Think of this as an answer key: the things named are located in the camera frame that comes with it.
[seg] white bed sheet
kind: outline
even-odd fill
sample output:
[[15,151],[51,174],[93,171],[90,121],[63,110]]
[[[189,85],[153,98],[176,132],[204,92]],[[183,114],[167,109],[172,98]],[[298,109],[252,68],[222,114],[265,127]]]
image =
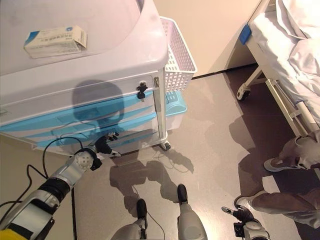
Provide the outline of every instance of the white bed sheet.
[[264,12],[249,22],[252,36],[279,74],[279,82],[295,103],[303,101],[320,126],[320,95],[310,86],[312,79],[296,72],[288,59],[299,39],[290,37],[278,24],[277,14]]

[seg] gray floor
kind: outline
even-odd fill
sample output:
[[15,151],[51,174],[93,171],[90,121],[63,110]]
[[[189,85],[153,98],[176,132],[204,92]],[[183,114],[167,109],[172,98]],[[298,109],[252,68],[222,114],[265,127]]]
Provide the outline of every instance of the gray floor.
[[[188,106],[179,129],[169,132],[172,149],[158,146],[120,159],[103,161],[75,188],[75,215],[79,240],[107,240],[135,220],[138,196],[165,231],[167,240],[178,239],[177,185],[187,187],[189,203],[198,213],[210,240],[235,237],[232,207],[240,194],[306,191],[303,178],[318,185],[311,171],[269,174],[263,162],[276,156],[294,135],[264,84],[254,86],[239,103],[235,92],[254,68],[244,68],[191,81],[183,91]],[[117,167],[125,162],[133,163]],[[288,184],[295,181],[295,186]],[[319,231],[296,225],[283,215],[254,212],[273,240],[315,240]],[[148,239],[164,239],[152,219]]]

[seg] white plastic basket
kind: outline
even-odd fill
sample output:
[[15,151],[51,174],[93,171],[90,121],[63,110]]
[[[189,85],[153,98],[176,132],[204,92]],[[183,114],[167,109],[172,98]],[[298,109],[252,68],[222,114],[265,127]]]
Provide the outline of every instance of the white plastic basket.
[[198,71],[177,23],[161,16],[163,29],[168,41],[169,60],[164,68],[165,89],[167,92],[180,91]]

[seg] person's leg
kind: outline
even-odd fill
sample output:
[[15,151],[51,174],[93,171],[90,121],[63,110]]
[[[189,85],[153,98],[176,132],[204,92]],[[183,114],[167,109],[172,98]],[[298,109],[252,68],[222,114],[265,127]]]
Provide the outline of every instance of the person's leg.
[[285,169],[310,169],[320,164],[320,130],[307,136],[298,136],[288,141],[278,157],[269,159],[264,167],[271,172]]
[[255,197],[251,206],[260,212],[284,214],[296,222],[313,228],[320,227],[320,188],[315,188],[305,195],[264,193]]

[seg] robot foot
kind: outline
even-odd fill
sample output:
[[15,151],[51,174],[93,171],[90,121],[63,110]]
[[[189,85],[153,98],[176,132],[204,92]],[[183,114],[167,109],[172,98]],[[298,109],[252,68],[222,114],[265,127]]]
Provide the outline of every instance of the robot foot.
[[140,198],[136,203],[136,213],[138,219],[145,219],[147,217],[147,205],[145,200]]
[[179,184],[177,188],[177,194],[179,199],[179,204],[187,204],[188,203],[188,195],[186,186],[183,184]]

